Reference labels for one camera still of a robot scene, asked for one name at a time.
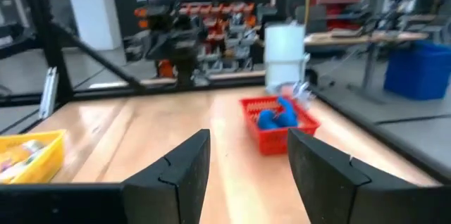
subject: red plastic basket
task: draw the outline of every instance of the red plastic basket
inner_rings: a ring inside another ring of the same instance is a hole
[[[260,130],[257,119],[260,111],[271,109],[277,113],[283,112],[283,107],[277,102],[277,97],[261,97],[255,99],[242,99],[242,111],[245,115],[246,126],[251,136],[257,141],[259,151],[264,155],[284,154],[287,152],[288,127],[275,130]],[[311,117],[295,101],[290,100],[297,114],[299,126],[302,132],[314,135],[319,127],[319,122]]]

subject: white container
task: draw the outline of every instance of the white container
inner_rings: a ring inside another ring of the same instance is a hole
[[[292,23],[265,29],[266,91],[276,94],[280,85],[303,83],[309,55],[304,52],[305,27]]]

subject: desk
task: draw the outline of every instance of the desk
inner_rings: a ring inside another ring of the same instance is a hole
[[[382,100],[375,97],[371,93],[373,84],[374,69],[376,67],[376,59],[379,53],[379,43],[381,42],[408,42],[420,39],[426,39],[428,36],[424,33],[401,32],[396,37],[387,35],[386,32],[375,31],[373,35],[361,37],[332,37],[331,32],[315,33],[305,37],[304,43],[306,46],[320,46],[320,45],[353,45],[353,44],[370,44],[368,56],[366,58],[364,79],[360,86],[348,85],[348,89],[356,92],[362,97],[373,101],[377,104],[384,104]]]
[[[119,182],[200,128],[211,130],[201,223],[309,223],[287,155],[263,157],[245,129],[239,99],[263,87],[69,103],[33,132],[65,128],[64,167],[53,182]],[[316,137],[418,185],[425,173],[320,101]]]

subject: yellow plastic bin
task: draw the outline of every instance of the yellow plastic bin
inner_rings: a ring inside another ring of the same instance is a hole
[[[50,181],[63,166],[63,136],[65,132],[64,130],[57,130],[0,137],[0,152],[33,139],[46,145],[42,153],[21,174],[12,179],[9,184],[43,183]]]

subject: blue bin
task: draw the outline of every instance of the blue bin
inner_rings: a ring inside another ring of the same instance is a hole
[[[415,42],[390,53],[384,89],[415,100],[442,99],[451,73],[451,48]]]

